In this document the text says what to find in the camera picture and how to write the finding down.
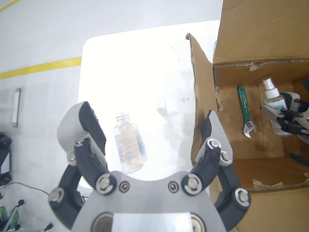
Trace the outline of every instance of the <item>green wrench handle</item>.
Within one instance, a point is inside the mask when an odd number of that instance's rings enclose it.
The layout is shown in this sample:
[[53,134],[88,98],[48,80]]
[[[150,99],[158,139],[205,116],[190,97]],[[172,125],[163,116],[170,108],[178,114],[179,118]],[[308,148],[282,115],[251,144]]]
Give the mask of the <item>green wrench handle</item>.
[[248,99],[246,90],[243,86],[237,86],[238,99],[240,103],[241,112],[243,114],[244,124],[250,121],[250,113],[248,107]]

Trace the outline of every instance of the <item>cardboard box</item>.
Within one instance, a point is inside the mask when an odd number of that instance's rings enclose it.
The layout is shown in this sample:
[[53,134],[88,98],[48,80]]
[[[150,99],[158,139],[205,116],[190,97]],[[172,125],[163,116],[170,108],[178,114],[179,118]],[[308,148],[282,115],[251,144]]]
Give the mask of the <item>cardboard box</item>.
[[[309,168],[291,160],[288,154],[308,156],[309,146],[297,136],[274,135],[269,118],[260,111],[265,99],[265,77],[272,77],[280,92],[297,92],[301,98],[308,98],[300,84],[302,78],[309,76],[308,19],[309,0],[224,0],[213,64],[195,38],[187,35],[196,96],[193,163],[201,146],[201,125],[212,109],[219,111],[218,117],[233,148],[232,166],[244,188],[253,193],[253,179],[265,185],[282,182],[283,189],[308,186],[303,182]],[[257,125],[257,135],[252,134],[252,138],[242,134],[237,85],[245,87],[251,120]],[[216,183],[211,187],[212,197],[217,196]],[[296,221],[297,231],[308,230],[308,219],[299,213],[309,211],[309,189],[302,190],[301,196],[298,190],[252,194],[252,205],[239,224],[239,231],[290,231],[290,223]],[[297,210],[295,215],[288,204],[284,205],[285,198],[297,198],[295,205],[292,203],[292,209]],[[280,217],[271,219],[276,213]]]

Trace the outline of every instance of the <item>spray bottle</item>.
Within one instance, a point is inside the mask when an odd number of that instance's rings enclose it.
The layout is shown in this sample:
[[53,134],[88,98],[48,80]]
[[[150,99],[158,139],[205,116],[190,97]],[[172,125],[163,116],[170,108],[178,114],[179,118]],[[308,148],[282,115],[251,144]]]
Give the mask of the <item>spray bottle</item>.
[[[273,84],[273,81],[271,78],[263,79],[263,84],[265,87],[265,95],[266,99],[264,100],[264,103],[266,105],[269,105],[270,107],[281,110],[282,108],[287,109],[287,104],[284,100],[283,95],[280,95],[278,88],[276,88]],[[271,120],[270,124],[273,128],[273,133],[275,135],[281,136],[281,137],[287,137],[292,134],[287,133],[285,131],[281,130],[281,126],[277,121]]]

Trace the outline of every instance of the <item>cable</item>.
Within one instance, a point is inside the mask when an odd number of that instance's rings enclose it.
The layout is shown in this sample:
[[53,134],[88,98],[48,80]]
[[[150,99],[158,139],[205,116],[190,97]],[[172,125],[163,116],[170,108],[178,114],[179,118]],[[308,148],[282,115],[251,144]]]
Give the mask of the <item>cable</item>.
[[28,187],[28,188],[30,188],[30,189],[35,189],[35,190],[42,191],[43,193],[45,193],[46,195],[48,195],[48,196],[49,196],[49,194],[48,194],[46,191],[41,190],[41,189],[38,189],[38,188],[31,187],[31,186],[26,185],[26,184],[23,184],[23,183],[21,183],[21,182],[11,182],[11,183],[9,183],[8,185],[5,185],[5,186],[4,186],[3,188],[1,188],[0,190],[2,190],[2,189],[4,189],[5,187],[7,187],[7,186],[9,186],[9,185],[11,185],[11,184],[14,184],[14,183],[17,183],[17,184],[23,185],[23,186]]
[[88,198],[88,197],[87,196],[82,196],[82,199],[84,200],[84,203],[86,202],[85,198]]

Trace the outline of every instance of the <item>bottle cap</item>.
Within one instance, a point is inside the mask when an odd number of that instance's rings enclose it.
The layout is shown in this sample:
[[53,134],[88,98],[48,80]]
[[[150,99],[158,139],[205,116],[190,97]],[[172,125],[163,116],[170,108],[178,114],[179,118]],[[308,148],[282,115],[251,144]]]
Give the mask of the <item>bottle cap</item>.
[[117,114],[116,118],[124,117],[124,116],[125,116],[125,114],[123,112],[120,112],[120,113]]
[[275,85],[273,84],[273,81],[270,77],[263,79],[263,84],[264,84],[265,90],[271,90],[275,88]]

